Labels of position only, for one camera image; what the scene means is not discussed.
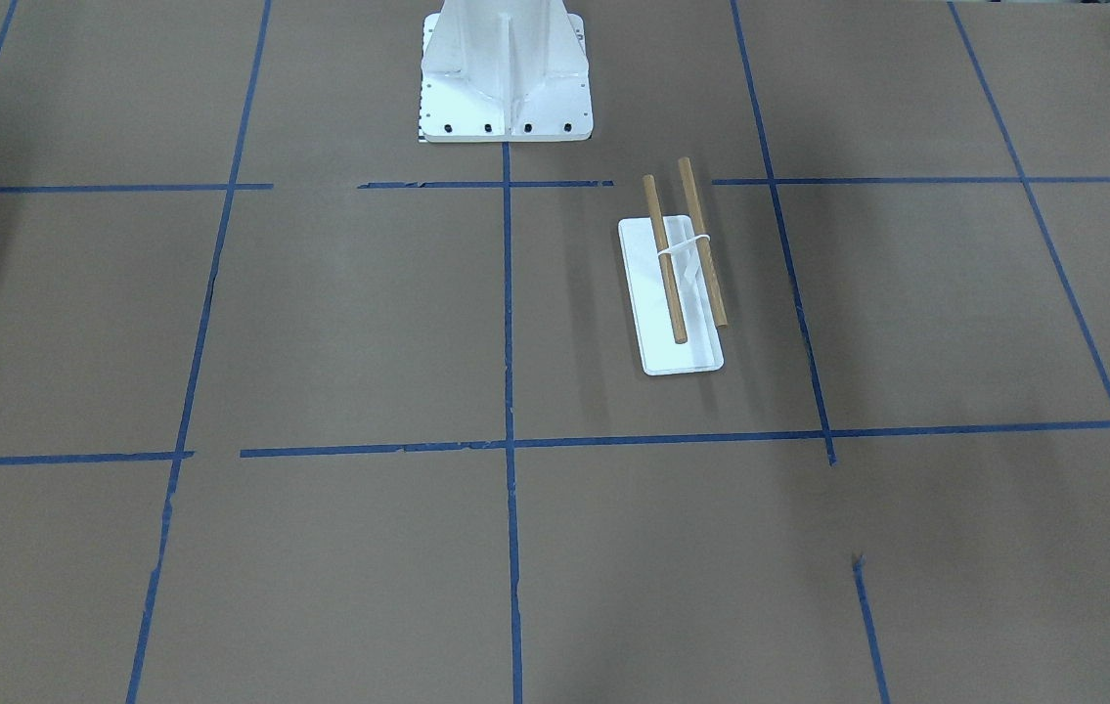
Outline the white towel rack with wooden bars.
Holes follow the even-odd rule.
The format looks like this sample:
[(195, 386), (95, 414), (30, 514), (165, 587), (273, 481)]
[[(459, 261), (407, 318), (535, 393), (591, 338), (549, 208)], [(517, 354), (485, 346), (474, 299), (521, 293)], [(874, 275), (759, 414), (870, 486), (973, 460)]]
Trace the white towel rack with wooden bars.
[(617, 224), (640, 369), (649, 378), (716, 373), (725, 363), (728, 308), (692, 157), (677, 159), (686, 210), (667, 214), (653, 175), (645, 217)]

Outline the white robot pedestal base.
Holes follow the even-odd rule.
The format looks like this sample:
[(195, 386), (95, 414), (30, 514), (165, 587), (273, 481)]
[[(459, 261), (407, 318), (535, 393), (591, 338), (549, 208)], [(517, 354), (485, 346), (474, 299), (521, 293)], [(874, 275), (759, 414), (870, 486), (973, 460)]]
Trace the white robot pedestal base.
[(446, 1), (422, 30), (426, 143), (591, 140), (589, 46), (563, 1)]

